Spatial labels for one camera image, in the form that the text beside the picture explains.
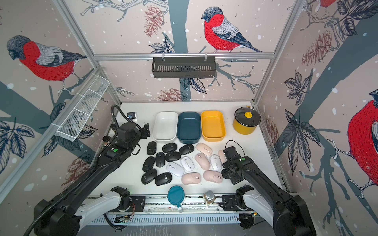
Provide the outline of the white mouse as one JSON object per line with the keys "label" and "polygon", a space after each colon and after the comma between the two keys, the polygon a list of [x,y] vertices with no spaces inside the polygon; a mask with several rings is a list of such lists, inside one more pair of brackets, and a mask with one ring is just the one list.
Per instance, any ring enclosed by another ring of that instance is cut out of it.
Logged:
{"label": "white mouse", "polygon": [[185,169],[186,172],[191,172],[195,168],[194,163],[187,156],[182,157],[181,160],[180,160],[180,162],[181,162],[181,165]]}
{"label": "white mouse", "polygon": [[211,155],[209,157],[209,161],[210,161],[212,168],[215,171],[220,171],[222,169],[222,161],[221,161],[221,159],[218,155],[216,155],[216,154]]}
{"label": "white mouse", "polygon": [[166,170],[179,178],[185,173],[184,168],[174,162],[169,162],[166,166]]}

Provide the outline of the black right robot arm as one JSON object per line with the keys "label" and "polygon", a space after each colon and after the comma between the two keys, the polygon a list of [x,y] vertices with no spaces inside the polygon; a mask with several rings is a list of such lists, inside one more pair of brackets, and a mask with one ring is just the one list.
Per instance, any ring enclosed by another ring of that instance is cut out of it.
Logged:
{"label": "black right robot arm", "polygon": [[273,228],[277,236],[315,236],[317,234],[306,202],[293,196],[270,180],[248,156],[241,156],[234,146],[223,151],[223,164],[233,185],[245,180],[249,184],[235,191],[235,204],[252,209]]}

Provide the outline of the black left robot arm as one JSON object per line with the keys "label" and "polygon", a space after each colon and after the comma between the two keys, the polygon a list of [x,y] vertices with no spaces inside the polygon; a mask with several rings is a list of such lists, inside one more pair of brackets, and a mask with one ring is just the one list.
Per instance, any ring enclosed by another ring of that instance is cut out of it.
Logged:
{"label": "black left robot arm", "polygon": [[26,229],[26,236],[30,233],[37,236],[75,236],[101,214],[119,205],[128,207],[130,193],[117,186],[111,190],[116,194],[113,198],[115,204],[110,203],[111,197],[106,197],[97,199],[85,210],[80,209],[84,200],[107,176],[131,155],[138,154],[139,141],[151,135],[149,123],[140,126],[129,119],[118,105],[111,106],[110,113],[116,127],[113,137],[94,158],[87,172],[52,200],[41,200],[35,206],[34,220]]}

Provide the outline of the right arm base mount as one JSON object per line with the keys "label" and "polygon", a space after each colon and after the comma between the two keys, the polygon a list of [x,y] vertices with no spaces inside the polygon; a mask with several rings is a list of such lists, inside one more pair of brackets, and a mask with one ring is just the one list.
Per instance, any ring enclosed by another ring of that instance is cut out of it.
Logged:
{"label": "right arm base mount", "polygon": [[237,202],[236,202],[236,196],[233,195],[222,195],[222,202],[219,204],[219,206],[224,211],[237,211]]}

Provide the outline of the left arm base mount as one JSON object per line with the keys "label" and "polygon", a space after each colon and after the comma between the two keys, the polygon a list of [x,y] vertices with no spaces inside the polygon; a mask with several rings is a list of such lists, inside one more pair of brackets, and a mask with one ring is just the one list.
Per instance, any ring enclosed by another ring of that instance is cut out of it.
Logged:
{"label": "left arm base mount", "polygon": [[132,195],[131,196],[131,202],[135,205],[135,212],[143,212],[145,207],[145,196],[137,196]]}

